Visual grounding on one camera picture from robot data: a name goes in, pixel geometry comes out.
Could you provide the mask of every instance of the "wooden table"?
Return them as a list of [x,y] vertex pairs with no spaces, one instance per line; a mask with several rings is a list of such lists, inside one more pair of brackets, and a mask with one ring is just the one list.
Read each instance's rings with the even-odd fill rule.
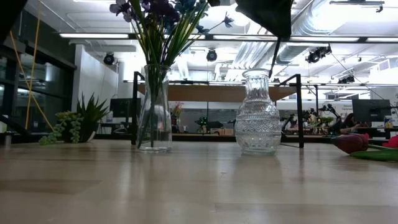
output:
[[0,223],[395,224],[396,163],[329,144],[241,156],[235,143],[129,141],[0,149]]

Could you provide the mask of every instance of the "red tulip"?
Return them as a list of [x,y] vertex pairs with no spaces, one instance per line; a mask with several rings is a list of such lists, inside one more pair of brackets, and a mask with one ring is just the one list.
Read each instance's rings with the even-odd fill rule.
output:
[[368,150],[368,134],[347,134],[335,137],[331,140],[337,148],[347,154]]
[[388,140],[388,143],[383,143],[384,147],[398,149],[398,136],[394,136]]

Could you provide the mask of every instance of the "person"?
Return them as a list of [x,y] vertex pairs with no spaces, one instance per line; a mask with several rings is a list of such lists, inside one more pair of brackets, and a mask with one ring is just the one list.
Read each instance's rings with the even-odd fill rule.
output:
[[355,128],[361,127],[361,124],[355,123],[354,113],[350,113],[340,126],[341,133],[352,133]]

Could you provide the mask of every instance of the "glass vase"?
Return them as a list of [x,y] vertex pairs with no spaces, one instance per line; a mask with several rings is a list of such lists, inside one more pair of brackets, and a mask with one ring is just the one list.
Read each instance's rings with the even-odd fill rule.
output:
[[172,148],[168,90],[171,69],[164,65],[145,66],[145,98],[137,129],[138,150],[169,152]]
[[269,98],[265,69],[243,73],[246,97],[238,109],[235,136],[243,154],[272,156],[281,138],[279,111]]

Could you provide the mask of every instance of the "succulent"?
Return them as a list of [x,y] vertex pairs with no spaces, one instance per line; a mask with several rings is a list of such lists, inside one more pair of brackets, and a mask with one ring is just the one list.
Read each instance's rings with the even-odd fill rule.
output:
[[52,133],[39,140],[39,144],[41,146],[55,144],[58,138],[62,136],[62,132],[65,130],[65,127],[68,126],[68,122],[72,124],[72,128],[69,130],[69,132],[72,133],[72,143],[79,143],[80,125],[84,118],[82,118],[80,114],[71,112],[57,113],[56,116],[59,118],[59,123],[54,126],[54,131]]
[[98,104],[99,100],[99,97],[95,100],[93,93],[87,105],[85,105],[85,96],[81,94],[81,101],[78,100],[77,102],[76,112],[84,118],[85,122],[97,122],[109,113],[109,111],[107,112],[108,107],[103,108],[106,100],[100,105]]

